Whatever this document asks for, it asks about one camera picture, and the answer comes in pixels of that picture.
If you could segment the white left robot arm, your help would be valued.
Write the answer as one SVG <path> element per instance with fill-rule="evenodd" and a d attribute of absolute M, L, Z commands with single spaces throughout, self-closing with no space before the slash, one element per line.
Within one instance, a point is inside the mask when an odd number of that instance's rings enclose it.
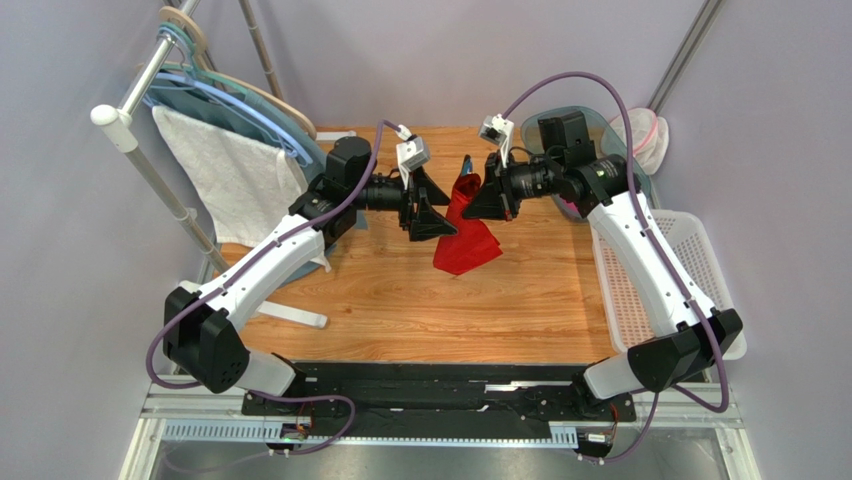
<path fill-rule="evenodd" d="M 289 207 L 261 244 L 212 281 L 177 287 L 165 302 L 164 327 L 154 346 L 196 386 L 212 393 L 232 387 L 284 396 L 299 380 L 296 367 L 277 354 L 253 351 L 240 332 L 261 304 L 309 262 L 354 227 L 362 210 L 395 211 L 410 241 L 452 236 L 457 229 L 437 207 L 449 197 L 424 170 L 423 139 L 405 134 L 396 147 L 395 175 L 375 173 L 377 152 L 358 136 L 335 142 L 325 171 Z"/>

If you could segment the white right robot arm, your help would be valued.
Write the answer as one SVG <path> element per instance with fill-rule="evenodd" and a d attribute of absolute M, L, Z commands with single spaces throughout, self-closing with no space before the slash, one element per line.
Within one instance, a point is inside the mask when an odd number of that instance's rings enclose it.
<path fill-rule="evenodd" d="M 661 392 L 720 365 L 740 343 L 742 320 L 735 309 L 717 307 L 689 276 L 628 160 L 599 155 L 580 112 L 541 119 L 538 129 L 542 153 L 517 161 L 513 123 L 501 115 L 485 118 L 479 135 L 498 149 L 487 157 L 485 180 L 463 216 L 509 221 L 522 201 L 558 195 L 589 221 L 625 269 L 654 336 L 577 374 L 577 401 L 592 406 L 641 389 Z"/>

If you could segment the red paper napkin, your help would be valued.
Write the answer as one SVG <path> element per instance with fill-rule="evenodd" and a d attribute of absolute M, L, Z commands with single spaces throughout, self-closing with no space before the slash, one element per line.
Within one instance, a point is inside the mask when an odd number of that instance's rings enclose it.
<path fill-rule="evenodd" d="M 500 242 L 479 219 L 465 219 L 464 209 L 479 192 L 481 178 L 476 173 L 460 175 L 453 184 L 446 219 L 456 227 L 453 236 L 439 239 L 433 266 L 454 276 L 479 268 L 503 254 Z"/>

